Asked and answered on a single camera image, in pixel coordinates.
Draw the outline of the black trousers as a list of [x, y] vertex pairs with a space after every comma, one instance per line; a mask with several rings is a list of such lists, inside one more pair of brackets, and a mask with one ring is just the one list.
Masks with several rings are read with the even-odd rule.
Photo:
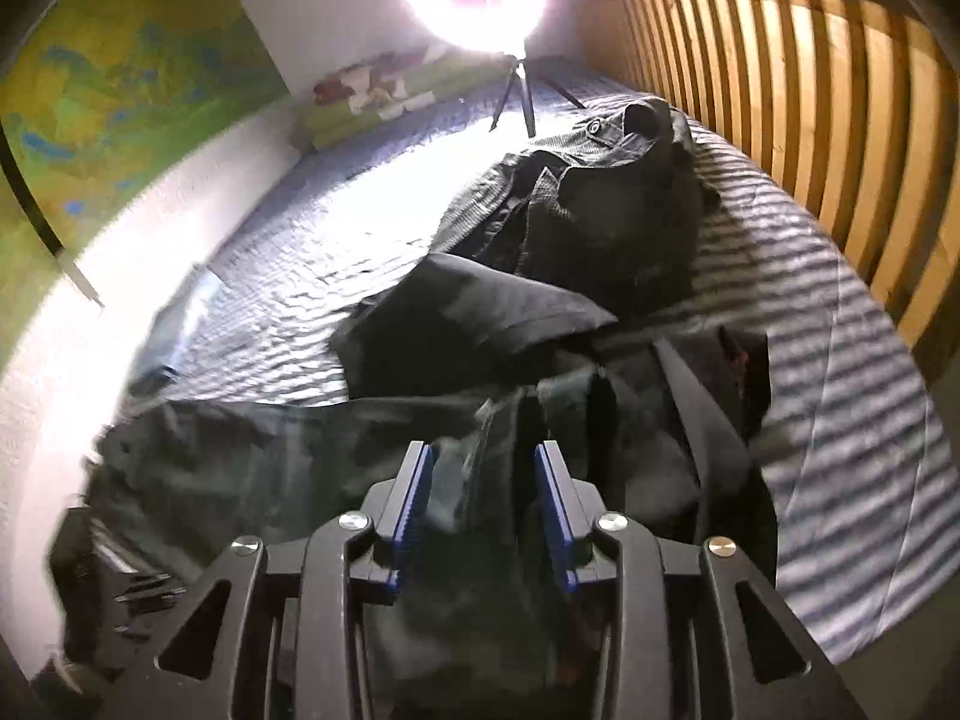
[[581, 681], [548, 665], [590, 633], [560, 617], [535, 539], [540, 439], [652, 533], [726, 533], [761, 572], [778, 562], [775, 507], [748, 455], [770, 408], [768, 340], [721, 325], [669, 346], [700, 386], [692, 419], [638, 325], [468, 260], [423, 260], [334, 333], [342, 403], [167, 400], [107, 429], [85, 505], [49, 554], [65, 655], [116, 678], [233, 536], [313, 533], [421, 440], [436, 472], [409, 589], [370, 617], [377, 717], [571, 706]]

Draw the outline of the folded light blue towel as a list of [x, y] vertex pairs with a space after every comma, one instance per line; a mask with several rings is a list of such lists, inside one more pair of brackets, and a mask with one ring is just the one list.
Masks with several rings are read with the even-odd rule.
[[127, 392], [146, 397], [174, 382], [182, 372], [190, 343], [223, 281], [206, 265], [194, 265], [178, 291], [156, 314], [146, 340], [133, 358]]

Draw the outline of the striped blue grey bedspread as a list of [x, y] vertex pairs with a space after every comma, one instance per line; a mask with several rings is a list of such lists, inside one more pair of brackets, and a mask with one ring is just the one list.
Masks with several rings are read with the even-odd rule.
[[[220, 289], [178, 382], [132, 406], [133, 465], [200, 410], [312, 415], [345, 398], [327, 344], [427, 250], [441, 216], [523, 135], [491, 132], [494, 87], [309, 154], [213, 257]], [[958, 466], [924, 379], [836, 245], [742, 151], [692, 130], [719, 193], [693, 293], [659, 330], [723, 323], [770, 340], [773, 403], [752, 444], [779, 518], [778, 583], [835, 661], [908, 619], [958, 569]]]

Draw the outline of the dark grey button shirt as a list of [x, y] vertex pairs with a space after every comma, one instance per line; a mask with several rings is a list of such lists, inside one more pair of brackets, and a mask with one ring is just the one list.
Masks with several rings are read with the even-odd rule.
[[638, 94], [490, 167], [452, 200], [430, 249], [639, 316], [693, 293], [718, 205], [686, 115]]

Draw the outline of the folded green floral blanket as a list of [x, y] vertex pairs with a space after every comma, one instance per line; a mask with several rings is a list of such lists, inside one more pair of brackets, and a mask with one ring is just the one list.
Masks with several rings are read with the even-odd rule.
[[299, 132], [315, 149], [324, 149], [384, 122], [460, 98], [506, 70], [506, 57], [444, 43], [382, 52], [322, 76], [301, 109]]

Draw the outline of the black and white hanging strip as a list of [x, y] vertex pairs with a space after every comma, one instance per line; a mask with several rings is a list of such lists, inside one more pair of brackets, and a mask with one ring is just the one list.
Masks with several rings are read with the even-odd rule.
[[103, 304], [103, 301], [99, 298], [98, 291], [94, 289], [93, 284], [89, 282], [88, 278], [83, 275], [83, 271], [78, 268], [78, 265], [76, 265], [75, 260], [73, 260], [70, 252], [68, 252], [62, 239], [59, 238], [59, 234], [55, 232], [47, 216], [44, 215], [44, 211], [39, 206], [39, 203], [37, 203], [36, 197], [32, 195], [31, 188], [29, 188], [25, 176], [23, 176], [23, 172], [21, 172], [20, 166], [18, 166], [16, 162], [7, 134], [3, 128], [0, 128], [0, 161], [2, 161], [3, 176], [7, 179], [11, 192], [13, 192], [13, 197], [18, 202], [18, 205], [20, 205], [23, 213], [25, 213], [26, 218], [28, 218], [29, 224], [31, 224], [32, 229], [36, 232], [41, 244], [43, 244], [47, 252], [49, 252], [50, 256], [55, 260], [55, 263], [59, 265], [60, 271], [75, 284], [76, 288], [80, 289], [80, 293], [82, 293], [86, 299], [93, 301], [96, 305]]

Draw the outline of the wooden slatted bed rail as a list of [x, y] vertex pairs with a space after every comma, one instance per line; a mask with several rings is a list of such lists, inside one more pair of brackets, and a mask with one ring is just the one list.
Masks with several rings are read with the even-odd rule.
[[587, 65], [727, 138], [817, 216], [928, 382], [958, 349], [958, 75], [869, 0], [581, 0]]

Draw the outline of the green yellow wall map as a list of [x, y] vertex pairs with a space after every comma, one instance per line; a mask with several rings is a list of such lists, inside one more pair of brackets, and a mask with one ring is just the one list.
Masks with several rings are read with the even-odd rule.
[[168, 167], [288, 93], [241, 0], [59, 0], [2, 78], [2, 128], [80, 255]]

